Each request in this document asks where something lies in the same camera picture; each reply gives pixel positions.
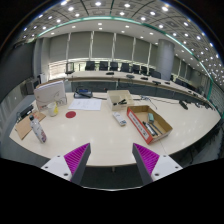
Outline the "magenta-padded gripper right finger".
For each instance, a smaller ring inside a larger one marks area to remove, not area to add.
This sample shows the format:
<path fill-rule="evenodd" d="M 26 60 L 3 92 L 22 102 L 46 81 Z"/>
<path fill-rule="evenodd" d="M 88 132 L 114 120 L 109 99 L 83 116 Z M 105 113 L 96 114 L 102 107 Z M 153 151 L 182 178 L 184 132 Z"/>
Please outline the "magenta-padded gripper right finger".
<path fill-rule="evenodd" d="M 133 144 L 132 154 L 144 185 L 164 178 L 182 169 L 170 156 L 158 155 L 137 143 Z"/>

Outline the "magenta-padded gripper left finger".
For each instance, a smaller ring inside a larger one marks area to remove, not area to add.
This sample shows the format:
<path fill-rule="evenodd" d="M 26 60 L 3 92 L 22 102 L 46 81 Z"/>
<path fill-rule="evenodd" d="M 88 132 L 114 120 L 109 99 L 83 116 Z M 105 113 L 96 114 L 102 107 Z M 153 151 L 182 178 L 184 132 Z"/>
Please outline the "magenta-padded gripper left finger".
<path fill-rule="evenodd" d="M 87 143 L 65 155 L 53 157 L 42 166 L 42 169 L 79 185 L 90 153 L 91 147 L 90 144 Z"/>

